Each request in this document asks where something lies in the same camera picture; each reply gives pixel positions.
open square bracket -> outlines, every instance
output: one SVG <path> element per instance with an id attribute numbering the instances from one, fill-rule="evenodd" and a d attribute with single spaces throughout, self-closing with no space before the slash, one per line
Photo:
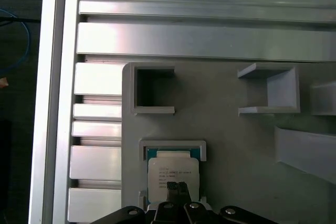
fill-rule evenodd
<path id="1" fill-rule="evenodd" d="M 238 108 L 239 114 L 300 113 L 296 67 L 280 63 L 254 63 L 238 71 L 238 78 L 265 79 L 267 104 Z"/>

blue cable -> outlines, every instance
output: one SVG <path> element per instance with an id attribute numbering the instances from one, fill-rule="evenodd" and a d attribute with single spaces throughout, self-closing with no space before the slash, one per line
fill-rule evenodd
<path id="1" fill-rule="evenodd" d="M 3 10 L 0 8 L 0 12 L 3 12 L 3 13 L 6 13 L 8 15 L 11 15 L 13 18 L 17 18 L 14 14 L 6 11 L 6 10 Z M 3 69 L 0 69 L 0 74 L 4 74 L 14 68 L 17 68 L 22 62 L 24 62 L 27 58 L 28 58 L 28 54 L 29 54 L 29 51 L 30 51 L 30 32 L 29 32 L 29 29 L 28 29 L 28 26 L 26 25 L 26 23 L 24 22 L 21 22 L 21 24 L 24 26 L 26 32 L 27 32 L 27 46 L 26 46 L 26 51 L 25 51 L 25 54 L 14 64 L 8 66 L 7 68 L 3 68 Z"/>

dark floor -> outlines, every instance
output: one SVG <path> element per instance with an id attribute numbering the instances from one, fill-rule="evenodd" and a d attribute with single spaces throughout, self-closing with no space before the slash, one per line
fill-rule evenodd
<path id="1" fill-rule="evenodd" d="M 0 0 L 0 8 L 21 18 L 41 16 L 42 0 Z M 12 121 L 9 195 L 4 214 L 8 224 L 27 223 L 32 162 L 39 24 L 28 24 L 32 47 L 29 59 L 20 67 L 0 74 L 9 87 L 0 89 L 0 120 Z M 17 61 L 24 53 L 27 36 L 20 23 L 0 27 L 0 69 Z"/>

screw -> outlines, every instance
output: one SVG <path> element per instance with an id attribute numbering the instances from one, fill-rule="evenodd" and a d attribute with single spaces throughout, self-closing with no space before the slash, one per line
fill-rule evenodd
<path id="1" fill-rule="evenodd" d="M 131 210 L 128 212 L 129 215 L 137 215 L 138 211 L 137 210 Z"/>
<path id="2" fill-rule="evenodd" d="M 228 214 L 228 215 L 234 215 L 236 213 L 235 210 L 233 210 L 232 208 L 228 208 L 225 210 L 225 212 Z"/>
<path id="3" fill-rule="evenodd" d="M 166 205 L 163 206 L 164 208 L 172 208 L 173 207 L 173 204 L 171 203 L 167 203 Z"/>
<path id="4" fill-rule="evenodd" d="M 197 208 L 197 207 L 199 207 L 199 204 L 198 203 L 191 203 L 190 205 L 189 205 L 191 208 Z"/>

square slot holder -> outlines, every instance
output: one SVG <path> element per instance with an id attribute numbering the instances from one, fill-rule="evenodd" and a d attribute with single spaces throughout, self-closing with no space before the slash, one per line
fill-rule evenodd
<path id="1" fill-rule="evenodd" d="M 336 81 L 310 87 L 311 113 L 336 115 Z"/>
<path id="2" fill-rule="evenodd" d="M 173 65 L 131 63 L 130 64 L 131 112 L 134 114 L 174 114 L 174 106 L 162 106 L 158 101 L 164 84 L 157 81 L 172 80 Z"/>
<path id="3" fill-rule="evenodd" d="M 300 113 L 296 67 L 281 63 L 254 63 L 238 71 L 238 78 L 266 79 L 267 106 L 238 108 L 240 114 Z"/>

